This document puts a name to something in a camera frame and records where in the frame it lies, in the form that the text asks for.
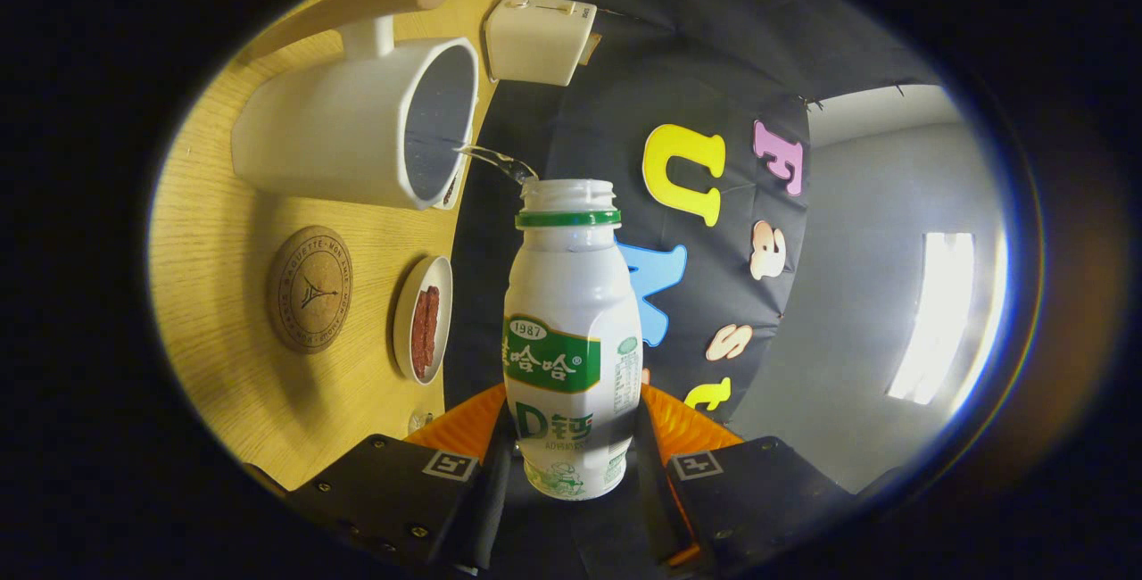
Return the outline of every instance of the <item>bottle opening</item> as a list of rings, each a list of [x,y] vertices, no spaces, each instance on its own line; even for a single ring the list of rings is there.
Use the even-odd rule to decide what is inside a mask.
[[[525,182],[520,196],[517,227],[604,226],[622,218],[614,207],[613,183],[595,178]]]

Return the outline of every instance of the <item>white mug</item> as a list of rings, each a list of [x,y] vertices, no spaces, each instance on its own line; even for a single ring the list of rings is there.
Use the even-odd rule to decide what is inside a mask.
[[[394,45],[388,15],[338,31],[345,59],[250,96],[232,132],[234,174],[275,194],[425,210],[469,142],[476,51],[468,39]]]

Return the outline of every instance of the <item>white bottle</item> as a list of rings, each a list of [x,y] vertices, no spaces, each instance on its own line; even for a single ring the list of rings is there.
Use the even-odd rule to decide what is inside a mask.
[[[618,486],[642,381],[642,331],[610,182],[525,182],[504,298],[507,402],[528,480],[561,500]]]

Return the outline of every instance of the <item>wooden mug handle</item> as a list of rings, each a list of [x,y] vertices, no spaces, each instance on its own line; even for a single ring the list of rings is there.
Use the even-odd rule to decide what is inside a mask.
[[[444,0],[321,0],[262,32],[242,50],[240,59],[252,61],[289,43],[329,29],[383,15],[408,14],[440,7]]]

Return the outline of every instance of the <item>blue letter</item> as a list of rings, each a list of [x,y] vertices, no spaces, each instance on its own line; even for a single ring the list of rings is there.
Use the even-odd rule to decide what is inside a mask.
[[[686,271],[686,247],[676,245],[671,251],[653,251],[625,243],[617,245],[630,269],[630,284],[638,298],[643,340],[653,348],[662,343],[670,320],[665,312],[651,306],[646,298],[681,282],[682,274]]]

